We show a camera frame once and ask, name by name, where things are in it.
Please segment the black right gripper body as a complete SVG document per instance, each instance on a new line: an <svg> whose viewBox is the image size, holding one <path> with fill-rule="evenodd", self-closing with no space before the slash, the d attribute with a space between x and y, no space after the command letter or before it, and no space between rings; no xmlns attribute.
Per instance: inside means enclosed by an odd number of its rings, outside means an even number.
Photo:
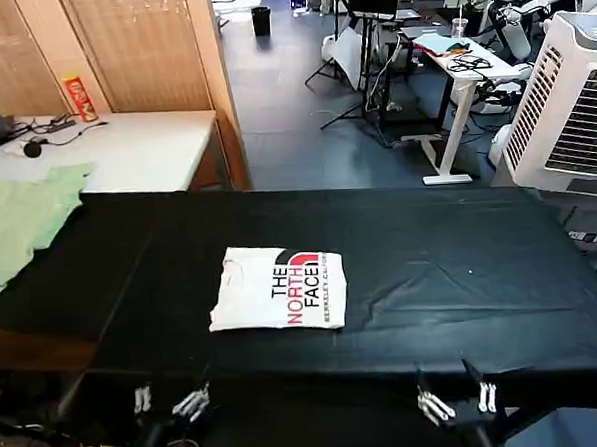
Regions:
<svg viewBox="0 0 597 447"><path fill-rule="evenodd" d="M497 417L474 420L450 419L441 423L441 428L456 436L462 447L505 447L500 437Z"/></svg>

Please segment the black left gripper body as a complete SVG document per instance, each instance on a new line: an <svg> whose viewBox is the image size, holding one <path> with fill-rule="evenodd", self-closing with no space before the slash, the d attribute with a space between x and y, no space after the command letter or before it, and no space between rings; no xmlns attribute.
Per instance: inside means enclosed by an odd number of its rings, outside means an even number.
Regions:
<svg viewBox="0 0 597 447"><path fill-rule="evenodd" d="M191 427L200 419L202 409L189 414L139 413L136 415L138 434L134 447L168 447L172 441L183 446Z"/></svg>

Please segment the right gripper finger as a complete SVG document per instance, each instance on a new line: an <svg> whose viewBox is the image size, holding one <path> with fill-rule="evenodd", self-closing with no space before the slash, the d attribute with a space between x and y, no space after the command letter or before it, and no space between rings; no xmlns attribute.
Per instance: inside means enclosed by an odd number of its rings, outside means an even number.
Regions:
<svg viewBox="0 0 597 447"><path fill-rule="evenodd" d="M425 373L420 368L416 371L416 384L418 408L433 425L448 423L455 418L454 408L430 391Z"/></svg>
<svg viewBox="0 0 597 447"><path fill-rule="evenodd" d="M496 399L497 399L497 390L496 384L493 382L488 382L484 374L481 373L474 365L472 365L467 359L462 359L462 364L469 374L469 376L476 382L478 391L479 391L479 399L478 399L478 410L483 413L495 413L496 409Z"/></svg>

